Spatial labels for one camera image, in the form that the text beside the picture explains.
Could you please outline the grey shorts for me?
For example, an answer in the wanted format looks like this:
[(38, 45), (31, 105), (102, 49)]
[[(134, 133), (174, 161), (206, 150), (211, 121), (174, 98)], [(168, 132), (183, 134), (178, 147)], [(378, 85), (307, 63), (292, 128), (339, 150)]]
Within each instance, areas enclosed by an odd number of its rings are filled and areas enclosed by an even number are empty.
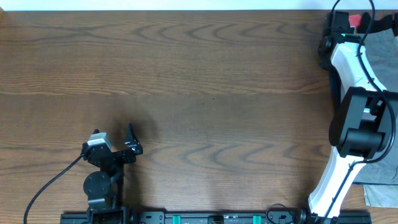
[[(379, 81), (389, 91), (397, 91), (397, 37), (392, 30), (369, 34), (365, 40), (366, 56)], [(364, 166), (356, 176), (361, 184), (397, 184), (397, 141), (380, 162)]]

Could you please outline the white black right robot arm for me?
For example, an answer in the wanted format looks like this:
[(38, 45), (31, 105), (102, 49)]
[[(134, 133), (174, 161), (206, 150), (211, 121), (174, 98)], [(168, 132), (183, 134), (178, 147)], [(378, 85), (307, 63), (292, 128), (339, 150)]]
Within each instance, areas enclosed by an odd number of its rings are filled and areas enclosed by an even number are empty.
[(318, 51), (323, 68), (337, 73), (339, 107), (329, 128), (330, 158), (308, 196), (309, 219), (337, 223), (343, 199), (361, 169), (384, 159), (392, 148), (397, 93), (377, 79), (363, 38), (352, 28), (328, 28)]

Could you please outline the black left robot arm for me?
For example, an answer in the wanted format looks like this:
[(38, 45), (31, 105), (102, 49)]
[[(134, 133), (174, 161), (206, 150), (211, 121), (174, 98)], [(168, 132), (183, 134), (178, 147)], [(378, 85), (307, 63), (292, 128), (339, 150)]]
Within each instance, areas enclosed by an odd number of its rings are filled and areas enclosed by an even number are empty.
[(108, 135), (96, 129), (82, 145), (83, 159), (99, 168), (99, 171), (91, 173), (83, 184), (92, 210), (116, 209), (122, 205), (124, 166), (136, 162), (136, 157), (143, 153), (143, 147), (136, 138), (132, 124), (127, 126), (124, 143), (127, 149), (113, 152)]

